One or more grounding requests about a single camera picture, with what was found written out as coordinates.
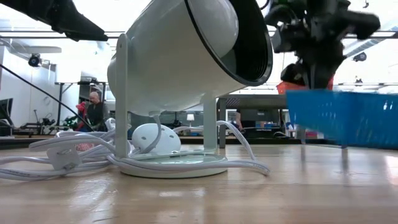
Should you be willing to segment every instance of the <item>wooden table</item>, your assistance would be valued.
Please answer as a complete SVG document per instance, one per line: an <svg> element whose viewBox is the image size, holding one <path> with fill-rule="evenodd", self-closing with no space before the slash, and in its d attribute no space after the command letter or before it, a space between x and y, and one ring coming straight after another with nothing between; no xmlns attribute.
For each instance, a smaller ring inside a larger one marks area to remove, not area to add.
<svg viewBox="0 0 398 224"><path fill-rule="evenodd" d="M109 167L41 182L0 180L1 223L398 223L395 151L298 145L253 151L269 164L271 176L230 169L199 179L159 180ZM240 146L227 146L226 154L247 158ZM7 167L46 168L25 162Z"/></svg>

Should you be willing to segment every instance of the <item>computer monitor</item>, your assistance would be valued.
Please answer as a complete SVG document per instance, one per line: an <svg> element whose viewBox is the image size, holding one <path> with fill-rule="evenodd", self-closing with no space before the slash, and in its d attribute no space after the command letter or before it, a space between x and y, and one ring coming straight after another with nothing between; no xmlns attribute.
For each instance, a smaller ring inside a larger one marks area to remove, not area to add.
<svg viewBox="0 0 398 224"><path fill-rule="evenodd" d="M11 120L11 108L12 98L0 100L0 120L6 119L8 123L13 126L14 123Z"/></svg>

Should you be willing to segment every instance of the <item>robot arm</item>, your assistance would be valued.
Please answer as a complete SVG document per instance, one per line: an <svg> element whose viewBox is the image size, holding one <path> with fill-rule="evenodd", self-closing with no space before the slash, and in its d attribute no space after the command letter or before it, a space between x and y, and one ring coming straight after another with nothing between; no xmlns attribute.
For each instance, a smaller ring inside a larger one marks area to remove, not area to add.
<svg viewBox="0 0 398 224"><path fill-rule="evenodd" d="M0 3L51 26L75 41L107 41L104 30L80 14L72 0L0 0Z"/></svg>
<svg viewBox="0 0 398 224"><path fill-rule="evenodd" d="M267 25L275 26L275 53L295 52L298 61L287 66L281 80L311 89L326 88L345 56L341 40L347 34L365 40L380 28L372 14L348 10L347 0L273 0Z"/></svg>

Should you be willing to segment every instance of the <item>blue plastic basket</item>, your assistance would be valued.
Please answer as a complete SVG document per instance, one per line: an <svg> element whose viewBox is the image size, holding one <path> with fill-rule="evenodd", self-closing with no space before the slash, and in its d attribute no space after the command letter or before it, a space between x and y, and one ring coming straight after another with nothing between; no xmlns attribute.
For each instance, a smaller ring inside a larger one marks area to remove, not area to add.
<svg viewBox="0 0 398 224"><path fill-rule="evenodd" d="M287 91L290 119L339 144L398 148L398 95Z"/></svg>

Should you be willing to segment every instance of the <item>white power cord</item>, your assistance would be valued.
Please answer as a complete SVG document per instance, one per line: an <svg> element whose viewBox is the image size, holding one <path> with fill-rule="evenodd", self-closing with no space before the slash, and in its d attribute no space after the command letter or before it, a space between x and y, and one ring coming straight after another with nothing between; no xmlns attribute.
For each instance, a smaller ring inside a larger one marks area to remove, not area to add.
<svg viewBox="0 0 398 224"><path fill-rule="evenodd" d="M268 175L270 170L267 166L256 160L252 153L251 147L243 135L232 124L225 121L217 121L217 125L225 125L239 140L240 143L246 148L252 160L236 160L225 162L204 162L199 164L153 164L142 162L132 158L136 154L147 154L156 147L159 142L162 128L160 125L159 117L154 117L158 125L159 132L156 139L145 149L134 149L130 142L127 141L126 147L129 150L129 157L118 158L115 156L116 147L115 142L115 126L114 119L107 120L106 126L108 132L93 132L93 133L80 133L76 131L61 131L56 134L55 138L47 139L39 142L32 143L29 148L33 151L47 151L49 157L22 157L12 156L0 158L0 165L10 162L28 161L37 162L41 164L51 164L54 170L46 171L25 171L14 170L7 168L0 168L0 178L11 180L45 180L61 175L67 175L77 172L84 172L89 170L97 170L107 167L110 164L122 167L124 169L139 171L139 172L152 172L158 174L170 174L179 172L188 172L193 170L214 169L214 168L250 168L256 169L264 175ZM174 132L183 130L201 130L200 127L179 127L175 128ZM85 152L77 153L77 144L95 144L96 146Z"/></svg>

